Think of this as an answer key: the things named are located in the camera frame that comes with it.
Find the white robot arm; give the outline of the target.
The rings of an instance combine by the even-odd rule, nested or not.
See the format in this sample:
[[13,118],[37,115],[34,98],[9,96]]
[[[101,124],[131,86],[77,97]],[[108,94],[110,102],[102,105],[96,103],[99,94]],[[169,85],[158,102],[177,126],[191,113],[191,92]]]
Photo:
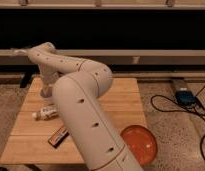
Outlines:
[[29,49],[28,57],[52,87],[53,104],[90,171],[143,171],[98,101],[112,85],[107,65],[58,55],[50,42]]

